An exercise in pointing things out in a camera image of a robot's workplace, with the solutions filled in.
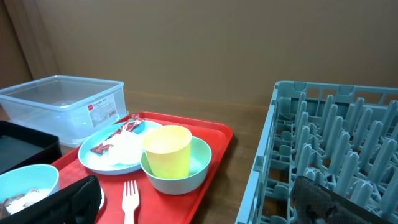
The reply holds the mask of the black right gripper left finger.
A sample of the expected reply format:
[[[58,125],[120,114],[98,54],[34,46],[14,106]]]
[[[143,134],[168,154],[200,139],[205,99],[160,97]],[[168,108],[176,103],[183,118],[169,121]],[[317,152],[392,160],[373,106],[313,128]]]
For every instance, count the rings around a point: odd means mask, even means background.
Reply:
[[[89,175],[43,200],[1,219],[1,224],[92,224],[102,195],[97,176]]]

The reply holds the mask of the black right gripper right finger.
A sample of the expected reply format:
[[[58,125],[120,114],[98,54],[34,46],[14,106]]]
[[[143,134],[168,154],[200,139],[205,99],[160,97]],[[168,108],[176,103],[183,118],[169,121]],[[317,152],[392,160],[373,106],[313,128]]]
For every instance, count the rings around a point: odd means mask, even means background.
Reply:
[[[295,178],[290,193],[299,223],[388,224],[389,221],[305,177]]]

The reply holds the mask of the white napkin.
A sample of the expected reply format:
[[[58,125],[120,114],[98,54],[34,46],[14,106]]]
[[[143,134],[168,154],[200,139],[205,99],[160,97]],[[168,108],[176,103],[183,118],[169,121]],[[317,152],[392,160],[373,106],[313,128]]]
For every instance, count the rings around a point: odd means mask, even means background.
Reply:
[[[134,132],[122,131],[108,140],[104,145],[109,146],[100,161],[107,166],[115,166],[117,164],[133,165],[137,164],[142,154],[143,137]]]

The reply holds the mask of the red snack wrapper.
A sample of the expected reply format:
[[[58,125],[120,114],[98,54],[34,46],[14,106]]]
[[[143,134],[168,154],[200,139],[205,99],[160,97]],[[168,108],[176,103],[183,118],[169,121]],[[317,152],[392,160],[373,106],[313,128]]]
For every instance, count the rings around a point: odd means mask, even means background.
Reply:
[[[120,135],[126,134],[127,132],[132,132],[142,122],[143,119],[140,118],[138,114],[134,114],[132,118],[129,118],[127,121],[125,121],[117,130],[115,130],[111,135],[109,135],[103,142],[101,142],[95,147],[92,147],[90,151],[102,156],[105,152],[108,152],[112,147],[118,144],[117,140],[118,137],[120,137]]]

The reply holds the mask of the yellow plastic cup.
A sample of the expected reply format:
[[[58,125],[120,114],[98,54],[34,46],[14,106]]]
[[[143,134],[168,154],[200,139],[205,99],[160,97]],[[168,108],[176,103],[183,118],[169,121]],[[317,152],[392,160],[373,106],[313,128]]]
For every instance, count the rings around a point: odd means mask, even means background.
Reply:
[[[150,131],[143,140],[144,152],[154,176],[161,179],[188,177],[192,133],[178,125],[165,125]]]

